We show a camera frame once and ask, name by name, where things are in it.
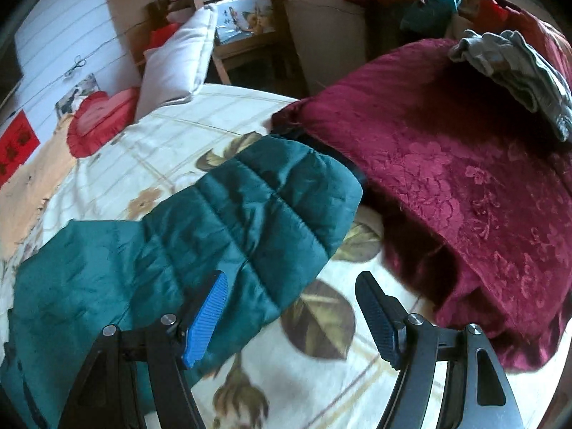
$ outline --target white pillow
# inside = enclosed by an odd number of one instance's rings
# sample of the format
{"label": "white pillow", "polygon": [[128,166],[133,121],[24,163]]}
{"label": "white pillow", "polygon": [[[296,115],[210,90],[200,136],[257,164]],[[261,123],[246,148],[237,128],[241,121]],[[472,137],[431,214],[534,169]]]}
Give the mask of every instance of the white pillow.
{"label": "white pillow", "polygon": [[161,106],[193,99],[207,76],[216,22],[216,6],[203,6],[162,47],[146,53],[135,120]]}

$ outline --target teal cloth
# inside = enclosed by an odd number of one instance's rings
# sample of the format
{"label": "teal cloth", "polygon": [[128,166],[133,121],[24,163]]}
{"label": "teal cloth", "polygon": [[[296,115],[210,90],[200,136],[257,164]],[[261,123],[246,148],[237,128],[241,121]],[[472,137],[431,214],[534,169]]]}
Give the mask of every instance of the teal cloth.
{"label": "teal cloth", "polygon": [[445,35],[451,16],[457,12],[461,0],[425,0],[413,3],[401,20],[399,28],[413,31],[427,38]]}
{"label": "teal cloth", "polygon": [[[70,221],[16,277],[1,373],[6,393],[28,423],[41,426],[40,418],[56,427],[105,325],[139,328],[175,312],[187,290],[219,269],[230,296],[207,353],[187,372],[194,385],[314,280],[350,229],[360,200],[358,181],[341,163],[268,136],[141,222]],[[153,410],[147,367],[138,372],[147,413]]]}

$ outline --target mattress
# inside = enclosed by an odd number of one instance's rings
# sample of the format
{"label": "mattress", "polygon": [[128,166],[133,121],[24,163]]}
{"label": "mattress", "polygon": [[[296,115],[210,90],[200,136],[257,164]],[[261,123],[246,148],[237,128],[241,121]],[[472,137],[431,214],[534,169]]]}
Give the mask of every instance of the mattress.
{"label": "mattress", "polygon": [[[244,88],[206,85],[191,103],[154,111],[94,156],[80,159],[4,268],[2,342],[8,339],[7,311],[17,266],[68,221],[138,220],[266,134],[271,115],[292,101]],[[336,255],[294,305],[193,387],[207,427],[377,427],[397,372],[379,357],[355,299],[355,279],[361,271],[371,271],[408,312],[430,319],[432,309],[384,268],[382,246],[380,216],[361,207]],[[550,403],[570,334],[569,324],[558,352],[539,371],[508,376],[527,429],[538,426]],[[445,371],[446,364],[439,363],[424,428],[437,424]],[[150,428],[159,427],[156,414],[146,419]]]}

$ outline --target photo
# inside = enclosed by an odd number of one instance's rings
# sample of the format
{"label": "photo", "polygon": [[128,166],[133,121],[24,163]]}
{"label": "photo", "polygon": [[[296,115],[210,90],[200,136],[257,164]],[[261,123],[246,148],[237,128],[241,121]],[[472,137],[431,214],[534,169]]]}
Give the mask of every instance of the photo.
{"label": "photo", "polygon": [[217,6],[220,44],[275,31],[271,0],[224,0]]}
{"label": "photo", "polygon": [[60,119],[65,114],[73,114],[79,105],[92,93],[99,91],[97,81],[93,74],[88,75],[84,80],[72,88],[59,102],[55,104],[55,110]]}

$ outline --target gray cloth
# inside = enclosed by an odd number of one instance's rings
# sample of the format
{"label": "gray cloth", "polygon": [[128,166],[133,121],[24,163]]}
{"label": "gray cloth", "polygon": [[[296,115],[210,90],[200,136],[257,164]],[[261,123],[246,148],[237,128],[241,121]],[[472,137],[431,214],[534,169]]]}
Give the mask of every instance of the gray cloth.
{"label": "gray cloth", "polygon": [[572,142],[572,95],[562,74],[528,45],[521,33],[503,31],[482,36],[464,32],[449,58],[468,61],[475,69],[507,88],[528,111],[541,111],[556,137]]}

